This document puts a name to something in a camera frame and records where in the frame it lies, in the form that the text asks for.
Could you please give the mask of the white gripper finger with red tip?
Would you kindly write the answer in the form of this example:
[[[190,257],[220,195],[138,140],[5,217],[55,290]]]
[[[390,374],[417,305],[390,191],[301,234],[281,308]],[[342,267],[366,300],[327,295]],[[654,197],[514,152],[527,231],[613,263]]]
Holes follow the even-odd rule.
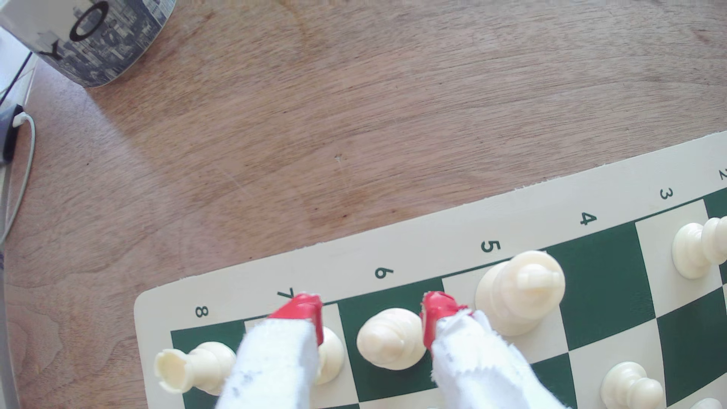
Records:
[[[300,293],[242,339],[216,408],[310,408],[323,343],[323,303]]]
[[[423,296],[423,344],[447,408],[565,408],[483,311],[441,291]]]

